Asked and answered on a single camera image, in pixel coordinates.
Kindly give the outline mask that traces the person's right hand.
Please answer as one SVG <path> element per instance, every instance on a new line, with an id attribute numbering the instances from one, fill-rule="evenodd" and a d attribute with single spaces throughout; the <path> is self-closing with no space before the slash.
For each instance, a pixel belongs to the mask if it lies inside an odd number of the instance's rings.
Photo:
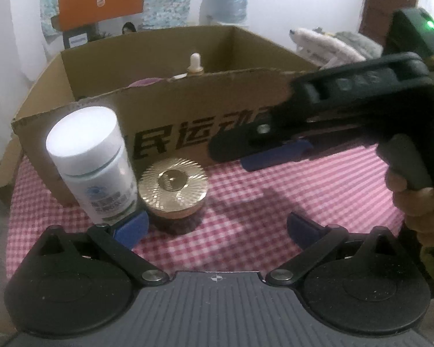
<path id="1" fill-rule="evenodd" d="M 405 224 L 425 247 L 434 247 L 434 188 L 409 190 L 407 180 L 390 168 L 385 175 L 394 205 L 405 214 Z"/>

